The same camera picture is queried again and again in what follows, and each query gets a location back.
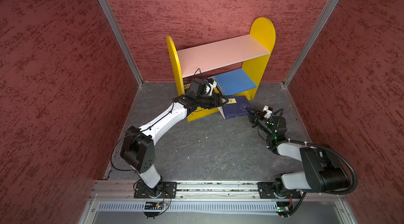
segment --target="red textured wall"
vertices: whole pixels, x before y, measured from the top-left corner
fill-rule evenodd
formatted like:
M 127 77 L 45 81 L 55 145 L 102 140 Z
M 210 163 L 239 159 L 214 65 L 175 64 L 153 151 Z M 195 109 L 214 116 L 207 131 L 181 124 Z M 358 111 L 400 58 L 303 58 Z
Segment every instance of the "red textured wall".
M 404 0 L 340 0 L 289 86 L 313 142 L 354 166 L 360 223 L 404 223 L 403 38 Z
M 248 34 L 265 16 L 276 43 L 264 81 L 283 81 L 327 0 L 109 0 L 144 80 L 174 80 L 166 35 L 178 50 Z M 241 63 L 211 74 L 240 68 Z
M 135 80 L 97 0 L 0 9 L 0 222 L 75 224 Z

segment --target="book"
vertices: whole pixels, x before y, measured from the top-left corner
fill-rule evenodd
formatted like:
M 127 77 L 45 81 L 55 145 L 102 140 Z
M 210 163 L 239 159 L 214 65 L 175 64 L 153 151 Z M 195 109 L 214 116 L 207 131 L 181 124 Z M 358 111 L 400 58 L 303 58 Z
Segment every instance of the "book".
M 231 96 L 226 98 L 229 99 L 229 103 L 218 107 L 223 118 L 231 119 L 248 115 L 246 107 L 250 107 L 250 102 L 245 96 Z
M 217 82 L 217 87 L 224 96 L 231 96 L 256 88 L 243 69 L 232 70 L 210 77 Z

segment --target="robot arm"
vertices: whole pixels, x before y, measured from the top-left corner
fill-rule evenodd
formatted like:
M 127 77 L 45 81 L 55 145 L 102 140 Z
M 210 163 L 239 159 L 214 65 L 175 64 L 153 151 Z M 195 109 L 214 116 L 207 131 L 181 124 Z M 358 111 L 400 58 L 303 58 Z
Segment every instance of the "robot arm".
M 154 145 L 162 135 L 180 120 L 189 116 L 198 107 L 213 109 L 228 102 L 213 89 L 214 80 L 194 79 L 186 94 L 173 100 L 173 104 L 149 123 L 126 131 L 120 156 L 135 170 L 146 185 L 150 196 L 161 192 L 162 178 L 154 167 Z
M 274 154 L 289 156 L 303 163 L 304 171 L 279 174 L 275 177 L 272 192 L 277 197 L 284 197 L 291 191 L 300 189 L 304 192 L 325 192 L 347 194 L 357 185 L 355 171 L 351 165 L 329 146 L 286 139 L 286 121 L 282 117 L 283 109 L 272 112 L 264 107 L 263 111 L 249 110 L 252 127 L 259 127 L 268 136 L 267 148 Z M 349 168 L 352 182 L 341 166 L 340 160 Z

